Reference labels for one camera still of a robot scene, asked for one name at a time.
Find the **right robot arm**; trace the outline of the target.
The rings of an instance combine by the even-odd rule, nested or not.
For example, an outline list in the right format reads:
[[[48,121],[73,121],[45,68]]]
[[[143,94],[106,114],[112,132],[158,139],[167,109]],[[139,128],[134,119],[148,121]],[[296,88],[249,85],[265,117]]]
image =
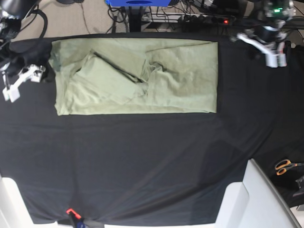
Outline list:
[[[4,88],[5,101],[15,102],[20,98],[19,87],[22,83],[49,82],[54,77],[50,73],[48,59],[51,45],[46,50],[39,51],[43,37],[48,28],[48,18],[39,9],[39,0],[2,0],[0,2],[0,75]],[[31,14],[39,15],[44,21],[43,29],[31,47],[23,52],[10,48],[11,41],[23,30],[22,21]]]

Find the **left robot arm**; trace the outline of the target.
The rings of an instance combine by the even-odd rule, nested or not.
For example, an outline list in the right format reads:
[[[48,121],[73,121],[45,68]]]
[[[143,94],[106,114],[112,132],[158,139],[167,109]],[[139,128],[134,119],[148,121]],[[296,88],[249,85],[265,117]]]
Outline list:
[[[296,15],[291,0],[261,0],[250,14],[252,27],[230,38],[243,41],[265,56],[266,66],[271,68],[287,66],[284,53],[288,33],[283,26]]]

